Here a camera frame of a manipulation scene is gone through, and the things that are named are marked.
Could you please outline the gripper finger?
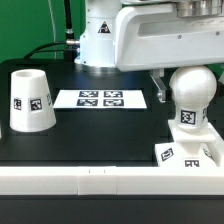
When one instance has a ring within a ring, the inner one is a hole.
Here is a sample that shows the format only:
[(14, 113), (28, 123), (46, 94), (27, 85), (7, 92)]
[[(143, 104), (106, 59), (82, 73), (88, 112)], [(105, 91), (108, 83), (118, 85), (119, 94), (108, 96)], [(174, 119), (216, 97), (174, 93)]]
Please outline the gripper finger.
[(150, 76), (158, 88), (157, 97), (160, 102), (166, 101), (166, 86), (162, 81), (164, 77), (164, 70), (163, 69), (153, 69), (150, 73)]

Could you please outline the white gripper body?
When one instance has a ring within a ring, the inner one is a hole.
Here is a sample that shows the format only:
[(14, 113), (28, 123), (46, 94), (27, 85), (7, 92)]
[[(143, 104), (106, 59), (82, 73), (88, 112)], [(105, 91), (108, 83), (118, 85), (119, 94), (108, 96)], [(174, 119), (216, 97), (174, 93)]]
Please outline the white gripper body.
[(116, 17), (121, 71), (224, 62), (224, 0), (128, 1)]

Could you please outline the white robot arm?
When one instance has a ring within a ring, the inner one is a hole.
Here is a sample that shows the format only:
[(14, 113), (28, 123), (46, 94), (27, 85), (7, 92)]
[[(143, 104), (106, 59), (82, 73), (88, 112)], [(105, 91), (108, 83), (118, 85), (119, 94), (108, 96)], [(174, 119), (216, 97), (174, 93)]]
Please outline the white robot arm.
[(96, 73), (149, 70), (158, 98), (171, 97), (167, 68), (224, 63), (224, 0), (84, 0), (75, 62)]

